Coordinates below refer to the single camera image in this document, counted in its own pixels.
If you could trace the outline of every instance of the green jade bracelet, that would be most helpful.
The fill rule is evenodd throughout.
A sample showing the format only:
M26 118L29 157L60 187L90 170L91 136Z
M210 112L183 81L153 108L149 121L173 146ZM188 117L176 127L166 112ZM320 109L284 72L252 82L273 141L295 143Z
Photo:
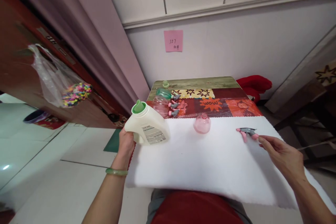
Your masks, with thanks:
M105 170L105 172L107 174L111 174L111 175L116 175L116 176L127 176L128 174L128 171L124 171L124 170L115 170L115 169L112 169L112 168L107 168Z

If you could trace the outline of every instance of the hand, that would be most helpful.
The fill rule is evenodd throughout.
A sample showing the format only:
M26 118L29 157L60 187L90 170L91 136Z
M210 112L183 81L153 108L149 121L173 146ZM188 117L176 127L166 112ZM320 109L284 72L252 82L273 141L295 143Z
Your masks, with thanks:
M123 128L119 133L119 150L118 153L131 155L134 149L133 132L126 132Z
M259 142L290 185L296 180L307 180L300 151L273 136L261 135Z

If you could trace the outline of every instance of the white felt sheet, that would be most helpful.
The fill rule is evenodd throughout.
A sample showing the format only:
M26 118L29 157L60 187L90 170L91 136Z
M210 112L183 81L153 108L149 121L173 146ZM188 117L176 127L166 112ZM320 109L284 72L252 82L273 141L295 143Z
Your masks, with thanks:
M171 138L153 146L136 145L128 187L205 191L244 203L295 208L294 193L268 153L236 128L255 128L259 135L281 139L265 117L211 118L208 134L195 132L195 119L166 119ZM319 183L306 170L310 183L336 214L336 208Z

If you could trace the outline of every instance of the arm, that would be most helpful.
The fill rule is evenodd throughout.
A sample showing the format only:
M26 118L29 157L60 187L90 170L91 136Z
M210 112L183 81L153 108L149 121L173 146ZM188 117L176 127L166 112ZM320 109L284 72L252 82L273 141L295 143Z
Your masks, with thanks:
M111 165L112 169L127 170L134 149L133 133L124 129L119 134L119 151ZM125 185L125 176L107 174L82 224L117 224Z
M259 142L293 189L303 223L335 224L336 218L306 178L303 154L272 136L260 136Z

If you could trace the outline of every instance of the jug label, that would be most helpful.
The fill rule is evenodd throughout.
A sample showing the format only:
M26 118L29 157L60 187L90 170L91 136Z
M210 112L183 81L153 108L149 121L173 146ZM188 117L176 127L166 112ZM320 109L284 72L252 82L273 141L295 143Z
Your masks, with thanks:
M156 144L166 140L163 132L153 126L147 125L142 127L143 133L145 134L149 144Z

